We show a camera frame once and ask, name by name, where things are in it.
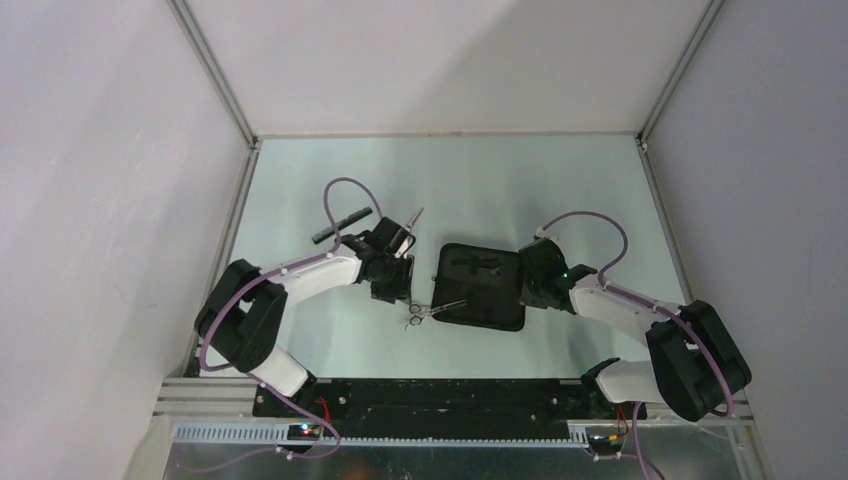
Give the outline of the black hair comb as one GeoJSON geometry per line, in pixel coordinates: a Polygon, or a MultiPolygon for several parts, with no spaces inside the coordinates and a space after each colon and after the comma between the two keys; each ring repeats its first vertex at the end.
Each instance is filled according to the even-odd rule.
{"type": "MultiPolygon", "coordinates": [[[[354,225],[355,223],[359,222],[360,220],[367,218],[368,216],[370,216],[372,214],[373,214],[373,209],[371,207],[364,207],[364,208],[359,209],[359,210],[353,212],[352,214],[342,218],[341,220],[338,220],[335,223],[335,227],[339,231],[343,231],[344,229],[354,225]]],[[[313,244],[319,245],[322,242],[324,242],[324,241],[326,241],[330,238],[333,238],[334,236],[335,236],[335,228],[333,226],[328,226],[328,227],[324,228],[323,230],[320,230],[319,232],[313,234],[310,237],[310,239],[311,239],[313,244]]]]}

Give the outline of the silver hair scissors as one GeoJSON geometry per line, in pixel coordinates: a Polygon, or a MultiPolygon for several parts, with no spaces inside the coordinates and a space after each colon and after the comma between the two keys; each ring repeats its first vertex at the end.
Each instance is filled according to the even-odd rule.
{"type": "Polygon", "coordinates": [[[416,210],[416,211],[415,211],[415,212],[411,215],[411,217],[410,217],[410,218],[407,220],[407,222],[405,223],[405,229],[406,229],[407,231],[411,232],[411,231],[413,230],[414,226],[416,225],[416,223],[417,223],[417,222],[418,222],[418,220],[420,219],[421,215],[423,214],[423,211],[424,211],[424,207],[419,207],[419,208],[418,208],[418,209],[417,209],[417,210],[416,210]]]}

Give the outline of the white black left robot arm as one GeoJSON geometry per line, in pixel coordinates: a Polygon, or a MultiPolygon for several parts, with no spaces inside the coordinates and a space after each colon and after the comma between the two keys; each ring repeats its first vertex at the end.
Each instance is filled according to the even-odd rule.
{"type": "Polygon", "coordinates": [[[232,262],[195,320],[204,348],[220,354],[225,367],[278,392],[290,415],[308,414],[316,403],[315,377],[277,344],[286,307],[360,283],[369,285],[374,300],[410,303],[416,221],[383,217],[371,230],[341,236],[330,252],[287,266],[262,270],[232,262]]]}

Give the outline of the black zippered tool case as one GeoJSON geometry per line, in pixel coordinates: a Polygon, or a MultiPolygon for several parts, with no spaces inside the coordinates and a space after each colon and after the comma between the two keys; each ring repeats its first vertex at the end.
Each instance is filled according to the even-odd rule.
{"type": "Polygon", "coordinates": [[[522,267],[516,252],[461,243],[447,243],[439,254],[431,304],[465,299],[464,307],[434,315],[443,323],[518,332],[524,328],[526,307],[522,304],[522,267]],[[469,255],[497,256],[502,275],[462,276],[453,271],[450,261],[469,255]]]}

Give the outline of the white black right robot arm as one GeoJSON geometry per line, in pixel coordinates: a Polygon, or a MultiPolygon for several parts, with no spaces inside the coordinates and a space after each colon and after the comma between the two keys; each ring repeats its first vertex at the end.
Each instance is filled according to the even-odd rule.
{"type": "Polygon", "coordinates": [[[526,305],[601,322],[649,353],[642,361],[610,358],[583,375],[581,402],[591,416],[606,418],[621,403],[663,403],[696,422],[732,405],[751,382],[747,361],[711,304],[661,302],[604,283],[592,267],[568,266],[550,238],[535,238],[519,257],[526,305]]]}

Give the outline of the silver thinning shears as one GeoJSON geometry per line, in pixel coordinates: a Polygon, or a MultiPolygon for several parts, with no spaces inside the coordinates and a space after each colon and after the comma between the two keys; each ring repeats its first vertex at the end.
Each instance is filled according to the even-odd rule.
{"type": "Polygon", "coordinates": [[[428,306],[417,302],[412,302],[408,306],[409,319],[404,329],[420,325],[426,318],[433,317],[436,314],[443,313],[452,309],[464,307],[467,304],[465,299],[447,302],[441,305],[428,306]]]}

